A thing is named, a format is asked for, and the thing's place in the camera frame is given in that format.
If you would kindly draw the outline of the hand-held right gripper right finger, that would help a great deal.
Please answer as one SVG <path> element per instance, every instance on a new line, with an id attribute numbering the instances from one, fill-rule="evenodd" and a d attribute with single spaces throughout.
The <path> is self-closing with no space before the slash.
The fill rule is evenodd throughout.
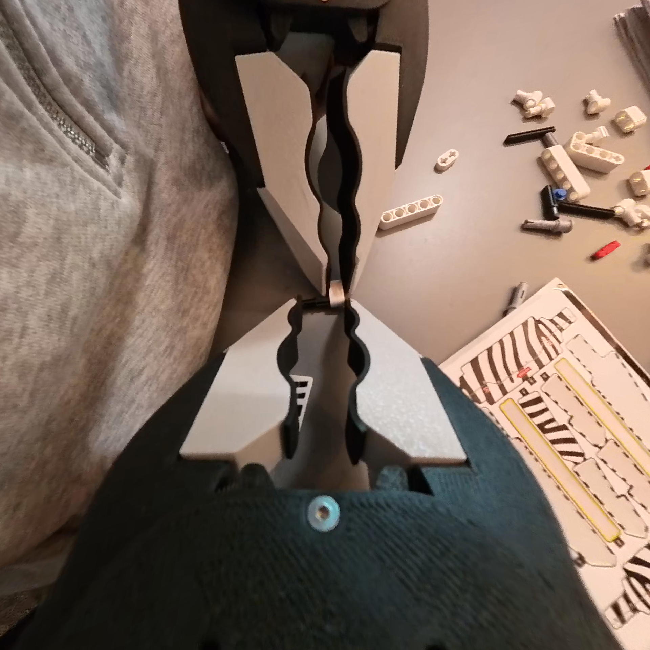
<path id="1" fill-rule="evenodd" d="M 345 305 L 353 371 L 345 424 L 348 457 L 369 471 L 462 465 L 467 460 L 426 359 L 357 300 Z"/>

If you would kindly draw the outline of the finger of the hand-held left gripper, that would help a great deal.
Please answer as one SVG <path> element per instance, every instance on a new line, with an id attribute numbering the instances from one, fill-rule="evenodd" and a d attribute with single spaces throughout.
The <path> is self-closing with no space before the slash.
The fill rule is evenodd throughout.
<path id="1" fill-rule="evenodd" d="M 329 82 L 327 117 L 341 161 L 339 272 L 354 293 L 391 193 L 396 164 L 400 55 L 371 50 Z"/>
<path id="2" fill-rule="evenodd" d="M 322 206 L 307 173 L 315 123 L 305 82 L 275 53 L 235 58 L 259 164 L 257 189 L 298 265 L 314 288 L 328 288 L 328 254 L 319 233 Z"/>

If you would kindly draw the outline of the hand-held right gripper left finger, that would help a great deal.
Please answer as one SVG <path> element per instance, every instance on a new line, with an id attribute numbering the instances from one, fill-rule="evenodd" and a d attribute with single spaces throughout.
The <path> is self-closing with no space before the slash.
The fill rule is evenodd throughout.
<path id="1" fill-rule="evenodd" d="M 283 427 L 297 406 L 288 377 L 296 361 L 282 370 L 278 354 L 296 342 L 301 324 L 301 302 L 292 298 L 226 350 L 180 448 L 183 459 L 271 471 L 288 457 Z"/>

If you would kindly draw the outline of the black axle with tan bush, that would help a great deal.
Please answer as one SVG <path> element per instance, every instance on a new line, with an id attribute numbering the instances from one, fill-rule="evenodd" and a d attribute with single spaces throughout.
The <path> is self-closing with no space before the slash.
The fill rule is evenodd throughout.
<path id="1" fill-rule="evenodd" d="M 341 280 L 332 280 L 324 296 L 301 300 L 302 309 L 306 312 L 337 310 L 345 306 L 346 294 Z"/>

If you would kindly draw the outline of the white five-hole lego beam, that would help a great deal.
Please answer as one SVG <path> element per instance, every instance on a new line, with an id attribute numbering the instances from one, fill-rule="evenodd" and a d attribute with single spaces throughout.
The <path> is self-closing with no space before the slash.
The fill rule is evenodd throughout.
<path id="1" fill-rule="evenodd" d="M 443 202 L 443 197 L 435 194 L 389 209 L 382 214 L 378 228 L 380 230 L 390 230 L 423 218 L 433 217 L 443 205 Z"/>

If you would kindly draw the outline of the scattered loose lego pieces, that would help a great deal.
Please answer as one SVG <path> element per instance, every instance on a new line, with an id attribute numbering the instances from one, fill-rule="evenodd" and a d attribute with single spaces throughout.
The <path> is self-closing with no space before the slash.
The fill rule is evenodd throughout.
<path id="1" fill-rule="evenodd" d="M 555 111 L 555 102 L 544 96 L 540 90 L 532 92 L 519 89 L 512 103 L 519 106 L 526 119 L 546 119 Z M 587 116 L 598 116 L 611 104 L 595 89 L 584 98 Z M 647 123 L 646 114 L 636 105 L 620 110 L 612 121 L 622 135 L 629 135 Z M 597 127 L 591 133 L 576 131 L 564 144 L 555 137 L 553 126 L 530 129 L 508 134 L 504 146 L 515 146 L 539 141 L 543 145 L 540 153 L 541 165 L 547 172 L 549 185 L 540 191 L 542 218 L 526 219 L 520 226 L 523 232 L 564 235 L 573 230 L 573 221 L 567 216 L 580 216 L 600 221 L 618 220 L 635 232 L 649 231 L 649 205 L 636 199 L 649 195 L 649 167 L 629 177 L 634 198 L 624 198 L 611 208 L 602 208 L 582 203 L 590 195 L 591 188 L 581 170 L 607 175 L 624 162 L 622 154 L 601 146 L 609 137 L 606 126 Z"/>

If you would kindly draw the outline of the lego instruction booklet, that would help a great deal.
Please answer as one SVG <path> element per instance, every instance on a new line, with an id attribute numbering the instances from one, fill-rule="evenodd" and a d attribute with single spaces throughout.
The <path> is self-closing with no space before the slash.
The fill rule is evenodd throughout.
<path id="1" fill-rule="evenodd" d="M 613 22 L 622 44 L 639 72 L 649 77 L 649 1 L 617 13 Z"/>

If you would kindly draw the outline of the small striped sticker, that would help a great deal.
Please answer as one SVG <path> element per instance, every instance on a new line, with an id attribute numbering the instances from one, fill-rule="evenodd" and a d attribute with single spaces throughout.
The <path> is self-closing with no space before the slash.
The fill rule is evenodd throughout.
<path id="1" fill-rule="evenodd" d="M 296 374 L 290 375 L 290 378 L 296 388 L 298 430 L 300 430 L 304 422 L 307 403 L 313 387 L 313 378 Z"/>

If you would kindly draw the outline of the zebra striped sticker sheet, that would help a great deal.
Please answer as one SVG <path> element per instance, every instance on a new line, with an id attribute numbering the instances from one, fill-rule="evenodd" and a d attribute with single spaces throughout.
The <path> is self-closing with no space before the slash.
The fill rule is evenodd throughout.
<path id="1" fill-rule="evenodd" d="M 624 649 L 649 648 L 649 375 L 555 278 L 441 364 L 543 488 Z"/>

